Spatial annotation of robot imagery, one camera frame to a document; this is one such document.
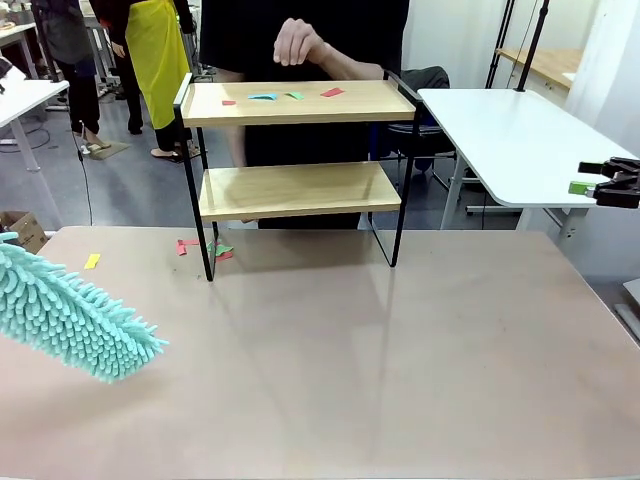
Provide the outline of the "person's left hand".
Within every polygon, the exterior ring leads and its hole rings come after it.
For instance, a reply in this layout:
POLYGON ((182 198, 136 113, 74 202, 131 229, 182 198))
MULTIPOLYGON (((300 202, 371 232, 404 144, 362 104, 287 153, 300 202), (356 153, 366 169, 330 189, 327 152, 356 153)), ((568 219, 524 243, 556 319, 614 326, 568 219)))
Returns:
POLYGON ((326 56, 324 40, 302 19, 287 19, 274 42, 273 61, 282 66, 319 65, 326 56))

